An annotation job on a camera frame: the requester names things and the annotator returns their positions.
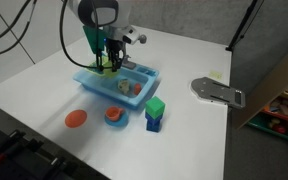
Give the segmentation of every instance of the metal bracket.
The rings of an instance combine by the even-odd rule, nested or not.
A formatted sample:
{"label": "metal bracket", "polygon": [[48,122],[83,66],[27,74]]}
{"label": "metal bracket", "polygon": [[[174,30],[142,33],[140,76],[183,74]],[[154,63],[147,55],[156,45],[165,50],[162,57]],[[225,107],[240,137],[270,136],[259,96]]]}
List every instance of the metal bracket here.
{"label": "metal bracket", "polygon": [[214,81],[208,77],[194,79],[191,83],[192,91],[201,99],[210,102],[227,104],[233,108],[245,107],[245,93]]}

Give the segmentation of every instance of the white tabletop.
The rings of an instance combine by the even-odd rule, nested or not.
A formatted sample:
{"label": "white tabletop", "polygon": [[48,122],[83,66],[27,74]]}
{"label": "white tabletop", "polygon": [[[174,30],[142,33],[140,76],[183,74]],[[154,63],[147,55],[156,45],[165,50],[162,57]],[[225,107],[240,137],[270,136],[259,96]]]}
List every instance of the white tabletop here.
{"label": "white tabletop", "polygon": [[[155,95],[166,109],[159,133],[146,131],[143,111],[129,109],[125,128],[108,126],[104,112],[118,104],[73,81],[80,68],[62,51],[1,83],[0,108],[111,179],[223,179],[227,106],[198,100],[189,86],[210,72],[229,84],[231,53],[219,44],[138,30],[147,43],[127,50],[132,61],[160,71]],[[80,63],[94,59],[86,38],[68,50]],[[67,128],[65,116],[76,109],[87,111],[87,121]]]}

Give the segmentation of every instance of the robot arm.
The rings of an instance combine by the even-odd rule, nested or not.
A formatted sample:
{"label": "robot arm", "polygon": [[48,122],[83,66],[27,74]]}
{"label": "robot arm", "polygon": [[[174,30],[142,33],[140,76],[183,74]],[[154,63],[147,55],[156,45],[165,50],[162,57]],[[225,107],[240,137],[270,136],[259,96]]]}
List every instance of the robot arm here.
{"label": "robot arm", "polygon": [[123,60],[127,61],[126,43],[135,44],[146,42],[146,36],[129,25],[131,4],[128,1],[116,0],[69,0],[69,8],[81,20],[91,28],[95,27],[94,8],[96,8],[98,27],[103,27],[106,34],[106,51],[109,60],[112,61],[112,71],[116,71],[122,65]]}

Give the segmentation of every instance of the gray wall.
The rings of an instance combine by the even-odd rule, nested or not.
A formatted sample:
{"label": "gray wall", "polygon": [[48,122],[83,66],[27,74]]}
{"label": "gray wall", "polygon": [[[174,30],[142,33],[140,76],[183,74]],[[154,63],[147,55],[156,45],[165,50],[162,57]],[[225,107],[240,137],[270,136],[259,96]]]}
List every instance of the gray wall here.
{"label": "gray wall", "polygon": [[[134,25],[228,45],[252,0],[136,1]],[[288,1],[265,0],[232,59],[231,85],[249,93],[288,51]]]}

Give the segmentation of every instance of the blue tray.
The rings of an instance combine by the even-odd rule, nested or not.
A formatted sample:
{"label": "blue tray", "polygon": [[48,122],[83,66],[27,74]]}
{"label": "blue tray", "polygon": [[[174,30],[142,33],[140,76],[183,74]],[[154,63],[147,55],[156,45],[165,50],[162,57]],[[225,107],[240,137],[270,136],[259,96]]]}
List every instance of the blue tray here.
{"label": "blue tray", "polygon": [[[89,91],[113,99],[131,109],[137,109],[158,75],[157,70],[137,64],[132,70],[122,67],[119,74],[113,78],[98,76],[87,69],[82,69],[74,75],[73,79]],[[117,87],[121,79],[129,80],[130,90],[127,94],[123,94]],[[138,95],[133,94],[133,87],[136,83],[140,83],[142,87]]]}

